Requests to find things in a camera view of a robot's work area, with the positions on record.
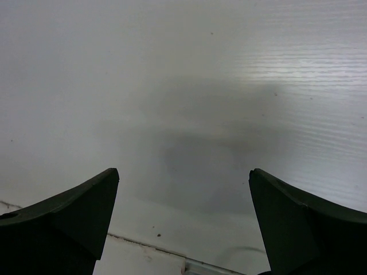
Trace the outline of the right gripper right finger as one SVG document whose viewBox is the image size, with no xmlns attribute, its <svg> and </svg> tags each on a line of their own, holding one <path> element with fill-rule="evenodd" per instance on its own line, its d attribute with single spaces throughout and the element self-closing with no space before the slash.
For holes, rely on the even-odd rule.
<svg viewBox="0 0 367 275">
<path fill-rule="evenodd" d="M 249 188 L 268 274 L 366 274 L 366 213 L 256 168 Z"/>
</svg>

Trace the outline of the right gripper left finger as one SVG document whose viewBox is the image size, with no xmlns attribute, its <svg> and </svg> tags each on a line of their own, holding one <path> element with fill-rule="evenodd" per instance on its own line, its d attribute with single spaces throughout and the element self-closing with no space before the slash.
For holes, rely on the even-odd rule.
<svg viewBox="0 0 367 275">
<path fill-rule="evenodd" d="M 109 168 L 86 182 L 1 215 L 1 274 L 92 274 L 118 191 Z"/>
</svg>

